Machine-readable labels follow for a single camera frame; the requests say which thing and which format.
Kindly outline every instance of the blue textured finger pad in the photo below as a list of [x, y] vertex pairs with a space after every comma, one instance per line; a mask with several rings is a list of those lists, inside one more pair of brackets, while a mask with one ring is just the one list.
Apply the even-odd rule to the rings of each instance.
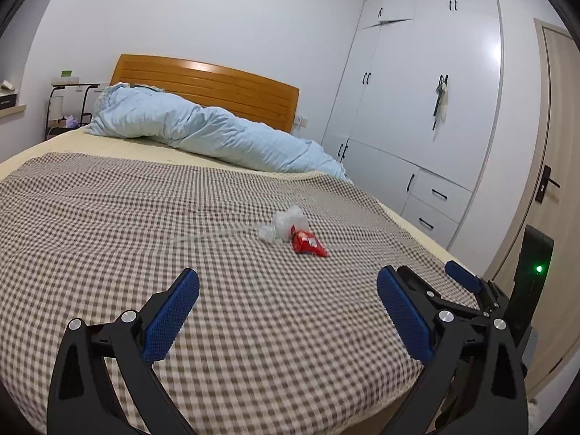
[[196, 272], [189, 271], [145, 330], [146, 363], [165, 359], [198, 296], [199, 278]]
[[435, 357], [429, 328], [388, 269], [379, 272], [376, 290], [411, 358], [427, 365]]
[[481, 282], [479, 278], [469, 273], [458, 263], [448, 261], [445, 265], [445, 273], [473, 294], [476, 295], [481, 292]]

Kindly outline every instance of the wooden headboard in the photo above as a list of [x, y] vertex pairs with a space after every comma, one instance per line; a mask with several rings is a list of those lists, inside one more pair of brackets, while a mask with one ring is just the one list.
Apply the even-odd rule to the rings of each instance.
[[292, 129], [299, 94], [298, 88], [248, 72], [153, 55], [121, 55], [111, 85], [118, 82], [164, 88], [204, 107], [224, 108], [286, 132]]

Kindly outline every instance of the light blue comforter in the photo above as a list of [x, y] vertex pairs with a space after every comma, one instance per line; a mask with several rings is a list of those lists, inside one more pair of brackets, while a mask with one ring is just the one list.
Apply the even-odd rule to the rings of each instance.
[[261, 171], [321, 171], [347, 180], [343, 166], [316, 142], [202, 108], [157, 88], [117, 83], [103, 91], [87, 132], [120, 138], [150, 137], [194, 154]]

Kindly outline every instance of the red snack bag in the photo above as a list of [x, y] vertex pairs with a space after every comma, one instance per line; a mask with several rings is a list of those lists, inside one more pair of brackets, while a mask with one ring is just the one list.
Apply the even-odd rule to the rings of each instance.
[[328, 257], [328, 252], [323, 245], [318, 241], [314, 233], [297, 231], [296, 227], [292, 226], [290, 229], [292, 236], [292, 248], [296, 253], [307, 253], [310, 255], [318, 255], [319, 257]]

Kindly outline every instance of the brown and white gingham cloth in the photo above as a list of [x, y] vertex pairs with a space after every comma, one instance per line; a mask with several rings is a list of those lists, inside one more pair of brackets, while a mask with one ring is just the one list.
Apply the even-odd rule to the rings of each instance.
[[[291, 204], [329, 258], [257, 239], [257, 225]], [[475, 303], [376, 200], [327, 175], [47, 154], [0, 183], [0, 378], [46, 431], [66, 323], [110, 322], [191, 267], [199, 299], [155, 370], [197, 433], [337, 433], [421, 371], [376, 293], [388, 264]], [[144, 429], [115, 365], [111, 373], [130, 422]]]

